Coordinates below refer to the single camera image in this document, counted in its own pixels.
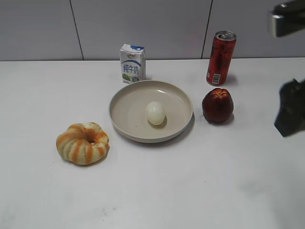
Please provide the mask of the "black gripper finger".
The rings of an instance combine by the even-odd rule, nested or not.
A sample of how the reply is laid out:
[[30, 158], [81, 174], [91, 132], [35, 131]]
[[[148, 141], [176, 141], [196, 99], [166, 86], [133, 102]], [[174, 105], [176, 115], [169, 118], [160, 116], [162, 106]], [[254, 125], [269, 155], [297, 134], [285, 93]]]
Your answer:
[[279, 90], [280, 106], [274, 122], [283, 137], [305, 129], [305, 82], [293, 79]]

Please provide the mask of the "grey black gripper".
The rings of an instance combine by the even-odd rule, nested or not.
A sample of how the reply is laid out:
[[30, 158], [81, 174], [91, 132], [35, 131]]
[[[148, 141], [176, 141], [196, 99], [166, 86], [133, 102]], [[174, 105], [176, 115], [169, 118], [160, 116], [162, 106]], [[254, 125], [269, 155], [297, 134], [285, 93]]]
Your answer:
[[269, 31], [276, 37], [284, 37], [305, 29], [305, 1], [290, 0], [277, 4], [269, 12]]

